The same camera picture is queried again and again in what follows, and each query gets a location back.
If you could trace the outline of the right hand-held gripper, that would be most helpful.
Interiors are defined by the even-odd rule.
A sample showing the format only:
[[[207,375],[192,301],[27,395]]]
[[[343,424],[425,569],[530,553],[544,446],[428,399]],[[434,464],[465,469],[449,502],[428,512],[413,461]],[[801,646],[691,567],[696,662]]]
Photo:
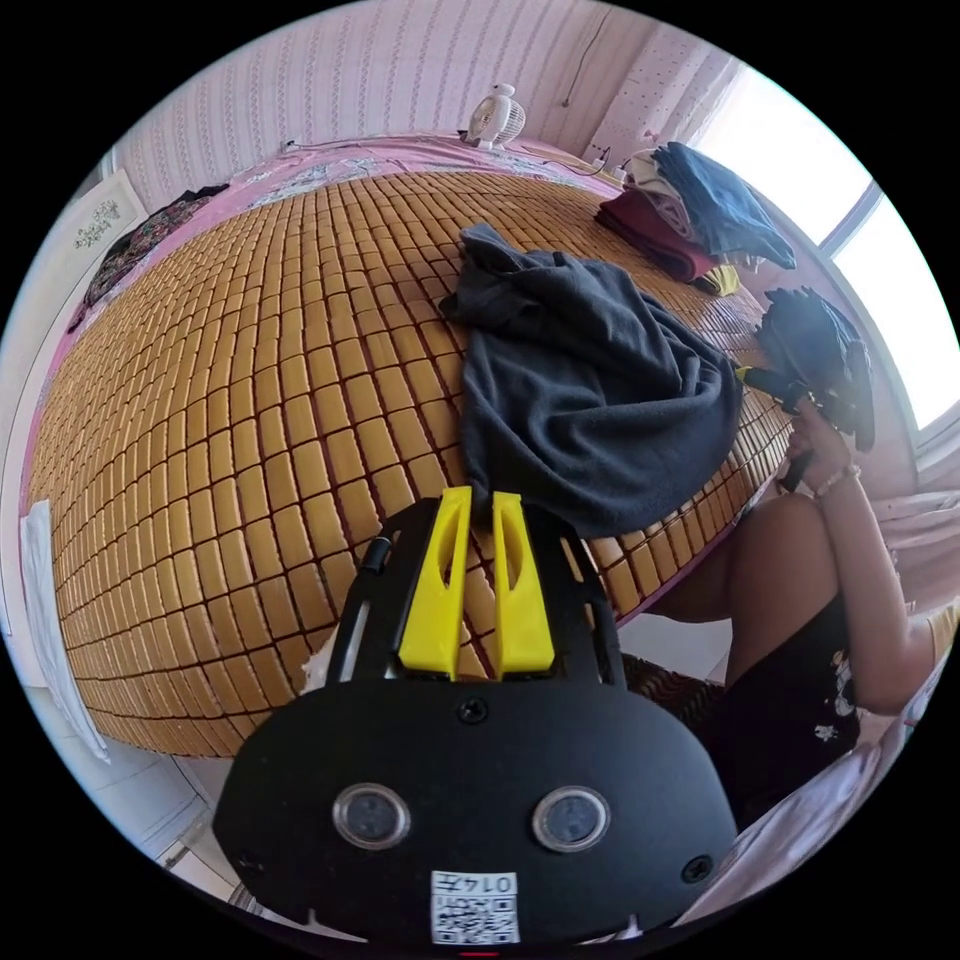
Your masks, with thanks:
[[[756,328],[765,367],[742,366],[737,378],[798,415],[806,396],[861,453],[875,442],[872,364],[864,341],[847,318],[808,287],[766,293],[768,308]]]

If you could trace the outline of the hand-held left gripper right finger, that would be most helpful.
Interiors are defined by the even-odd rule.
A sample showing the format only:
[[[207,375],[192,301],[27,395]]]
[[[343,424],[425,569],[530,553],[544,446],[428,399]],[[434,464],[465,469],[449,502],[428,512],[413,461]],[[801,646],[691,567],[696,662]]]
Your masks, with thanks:
[[[520,495],[496,492],[492,521],[496,678],[548,673],[554,646]]]

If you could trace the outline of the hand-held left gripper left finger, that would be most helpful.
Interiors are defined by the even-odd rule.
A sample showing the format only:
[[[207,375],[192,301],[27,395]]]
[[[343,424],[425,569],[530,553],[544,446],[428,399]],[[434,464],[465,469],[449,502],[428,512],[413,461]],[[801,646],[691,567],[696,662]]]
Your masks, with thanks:
[[[398,650],[407,671],[456,679],[471,511],[467,486],[437,502]]]

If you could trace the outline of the person's right hand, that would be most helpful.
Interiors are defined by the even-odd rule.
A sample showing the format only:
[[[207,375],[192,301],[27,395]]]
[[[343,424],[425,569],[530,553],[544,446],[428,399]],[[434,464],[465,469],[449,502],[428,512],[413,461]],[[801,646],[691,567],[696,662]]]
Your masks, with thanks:
[[[799,482],[814,499],[822,499],[839,483],[858,479],[860,468],[843,435],[819,411],[808,395],[795,404],[787,458],[797,468]]]

